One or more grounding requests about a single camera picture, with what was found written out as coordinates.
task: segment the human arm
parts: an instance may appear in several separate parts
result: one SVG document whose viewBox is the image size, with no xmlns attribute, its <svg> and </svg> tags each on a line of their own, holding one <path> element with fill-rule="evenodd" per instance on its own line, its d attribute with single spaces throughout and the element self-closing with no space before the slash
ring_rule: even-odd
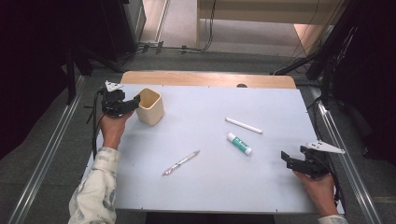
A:
<svg viewBox="0 0 396 224">
<path fill-rule="evenodd" d="M 305 190 L 319 211 L 320 224 L 347 224 L 347 220 L 338 215 L 334 203 L 334 181 L 330 174 L 312 179 L 305 174 L 294 172 L 305 184 Z"/>
<path fill-rule="evenodd" d="M 69 203 L 69 223 L 115 223 L 114 207 L 116 177 L 119 166 L 118 146 L 125 129 L 126 120 L 132 113 L 121 118 L 104 115 L 100 128 L 104 136 L 103 146 L 87 177 L 76 188 Z"/>
</svg>

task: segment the wrist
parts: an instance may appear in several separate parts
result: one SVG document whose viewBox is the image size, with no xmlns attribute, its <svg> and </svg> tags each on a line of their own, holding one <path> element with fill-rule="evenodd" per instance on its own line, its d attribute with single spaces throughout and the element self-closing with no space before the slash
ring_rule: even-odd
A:
<svg viewBox="0 0 396 224">
<path fill-rule="evenodd" d="M 119 144 L 120 144 L 120 138 L 117 136 L 105 137 L 103 141 L 103 147 L 111 147 L 116 150 L 118 150 Z"/>
<path fill-rule="evenodd" d="M 338 211 L 334 203 L 322 204 L 318 207 L 318 210 L 321 217 L 338 215 Z"/>
</svg>

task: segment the white tabletop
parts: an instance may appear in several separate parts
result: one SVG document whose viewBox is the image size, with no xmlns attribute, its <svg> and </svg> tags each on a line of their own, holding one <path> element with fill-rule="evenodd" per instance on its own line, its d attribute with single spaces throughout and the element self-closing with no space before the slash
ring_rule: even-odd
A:
<svg viewBox="0 0 396 224">
<path fill-rule="evenodd" d="M 316 140 L 298 90 L 125 85 L 126 100 L 146 87 L 162 95 L 165 115 L 155 126 L 141 122 L 136 114 L 128 120 L 119 147 L 117 208 L 316 212 L 302 182 L 280 159 L 283 150 L 303 160 L 300 146 Z M 226 122 L 226 117 L 262 129 L 263 134 Z M 253 148 L 249 156 L 227 140 L 228 132 Z M 97 145 L 102 143 L 99 134 Z M 201 150 L 198 156 L 162 176 L 196 150 Z"/>
</svg>

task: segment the white marker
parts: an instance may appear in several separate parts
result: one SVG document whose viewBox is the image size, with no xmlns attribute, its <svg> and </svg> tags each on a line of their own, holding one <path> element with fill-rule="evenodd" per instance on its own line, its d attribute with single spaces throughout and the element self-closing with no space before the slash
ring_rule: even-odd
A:
<svg viewBox="0 0 396 224">
<path fill-rule="evenodd" d="M 251 126 L 249 126 L 247 124 L 241 123 L 241 122 L 236 121 L 234 119 L 225 118 L 225 121 L 228 121 L 228 122 L 230 122 L 232 124 L 238 125 L 238 126 L 240 126 L 242 128 L 246 128 L 246 129 L 251 130 L 251 131 L 253 131 L 255 133 L 262 133 L 262 130 L 260 130 L 258 128 L 251 127 Z"/>
</svg>

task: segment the glue stick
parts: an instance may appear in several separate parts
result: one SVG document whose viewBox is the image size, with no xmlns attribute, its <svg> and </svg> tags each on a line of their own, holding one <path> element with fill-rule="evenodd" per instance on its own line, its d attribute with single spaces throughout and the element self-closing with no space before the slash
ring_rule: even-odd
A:
<svg viewBox="0 0 396 224">
<path fill-rule="evenodd" d="M 245 152 L 245 154 L 249 155 L 251 152 L 251 147 L 246 145 L 241 139 L 239 139 L 235 134 L 228 133 L 227 139 L 232 142 L 236 147 L 241 149 L 241 151 Z"/>
</svg>

